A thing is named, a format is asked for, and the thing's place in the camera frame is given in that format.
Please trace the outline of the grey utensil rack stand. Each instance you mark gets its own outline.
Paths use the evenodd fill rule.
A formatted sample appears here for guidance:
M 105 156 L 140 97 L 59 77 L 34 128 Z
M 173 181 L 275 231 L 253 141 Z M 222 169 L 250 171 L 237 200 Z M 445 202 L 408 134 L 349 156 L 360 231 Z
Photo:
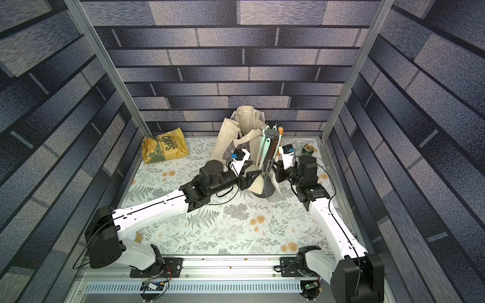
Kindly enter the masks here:
M 250 188 L 250 191 L 258 198 L 269 198 L 276 191 L 274 173 L 272 166 L 276 159 L 277 149 L 279 147 L 283 129 L 274 126 L 266 126 L 260 140 L 258 153 L 256 154 L 255 166 L 261 170 L 261 174 Z

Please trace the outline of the mint handle cream spatula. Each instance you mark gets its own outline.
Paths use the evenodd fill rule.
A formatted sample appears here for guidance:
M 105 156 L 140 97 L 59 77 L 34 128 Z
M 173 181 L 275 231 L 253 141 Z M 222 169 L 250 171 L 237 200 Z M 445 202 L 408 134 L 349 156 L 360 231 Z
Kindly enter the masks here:
M 270 145 L 271 145 L 271 139 L 267 138 L 264 141 L 263 149 L 262 149 L 262 152 L 260 154 L 260 158 L 259 158 L 259 162 L 258 162 L 258 168 L 263 169 L 262 174 L 259 175 L 256 178 L 255 182 L 251 185 L 251 188 L 250 188 L 250 191 L 253 194 L 261 195 L 263 193 L 264 189 L 265 189 L 266 175 L 265 175 L 265 169 L 263 167 L 263 163 L 264 163 L 266 155 L 269 151 Z

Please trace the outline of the mint handle cream spoon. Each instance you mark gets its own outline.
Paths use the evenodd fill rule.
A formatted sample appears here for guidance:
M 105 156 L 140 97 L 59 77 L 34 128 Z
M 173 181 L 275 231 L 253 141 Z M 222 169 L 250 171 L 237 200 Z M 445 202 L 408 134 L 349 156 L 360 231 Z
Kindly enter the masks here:
M 268 129 L 269 129 L 269 126 L 266 126 L 262 131 L 262 136 L 261 136 L 261 140 L 260 140 L 260 144 L 259 144 L 259 148 L 258 148 L 256 162 L 255 162 L 256 166 L 259 166 L 260 160 L 262 158 L 263 148 L 264 148 L 265 142 L 266 142 L 266 134 L 265 133 L 266 133 L 266 130 L 268 130 Z

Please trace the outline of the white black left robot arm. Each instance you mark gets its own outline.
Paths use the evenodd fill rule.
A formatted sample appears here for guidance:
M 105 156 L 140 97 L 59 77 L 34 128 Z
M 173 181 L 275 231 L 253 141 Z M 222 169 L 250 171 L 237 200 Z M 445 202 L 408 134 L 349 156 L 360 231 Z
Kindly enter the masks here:
M 245 173 L 251 164 L 250 160 L 241 160 L 225 170 L 222 163 L 211 160 L 189 183 L 161 198 L 129 208 L 99 208 L 86 232 L 90 267 L 103 268 L 117 263 L 140 271 L 153 268 L 160 271 L 164 261 L 158 247 L 138 243 L 131 235 L 164 218 L 207 206 L 213 195 L 225 189 L 249 188 L 261 174 L 261 170 Z

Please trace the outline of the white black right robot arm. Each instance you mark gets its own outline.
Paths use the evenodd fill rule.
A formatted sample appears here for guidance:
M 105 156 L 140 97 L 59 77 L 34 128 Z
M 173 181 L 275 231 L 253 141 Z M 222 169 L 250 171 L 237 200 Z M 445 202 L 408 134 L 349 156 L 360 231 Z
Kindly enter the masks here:
M 326 281 L 336 302 L 383 302 L 384 263 L 356 240 L 338 215 L 327 190 L 318 183 L 317 160 L 311 155 L 280 156 L 274 164 L 276 181 L 294 186 L 296 197 L 322 228 L 334 255 L 330 259 L 319 247 L 302 247 L 297 253 L 299 271 L 315 273 Z

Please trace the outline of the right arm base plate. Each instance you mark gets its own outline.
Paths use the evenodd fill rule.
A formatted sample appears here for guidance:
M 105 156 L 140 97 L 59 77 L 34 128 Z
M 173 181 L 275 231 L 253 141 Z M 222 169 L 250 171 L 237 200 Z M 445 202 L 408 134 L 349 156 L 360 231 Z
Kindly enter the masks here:
M 299 271 L 299 264 L 296 257 L 281 257 L 280 258 L 280 274 L 282 277 L 303 277 L 304 275 Z

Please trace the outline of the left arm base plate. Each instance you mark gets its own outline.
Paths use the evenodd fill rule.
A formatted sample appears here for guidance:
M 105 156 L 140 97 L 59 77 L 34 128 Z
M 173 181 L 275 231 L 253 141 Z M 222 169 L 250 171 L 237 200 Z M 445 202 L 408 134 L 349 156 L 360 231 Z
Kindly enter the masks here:
M 162 279 L 179 278 L 183 266 L 183 258 L 164 258 L 164 261 L 156 261 L 146 270 L 132 268 L 130 278 L 132 279 Z

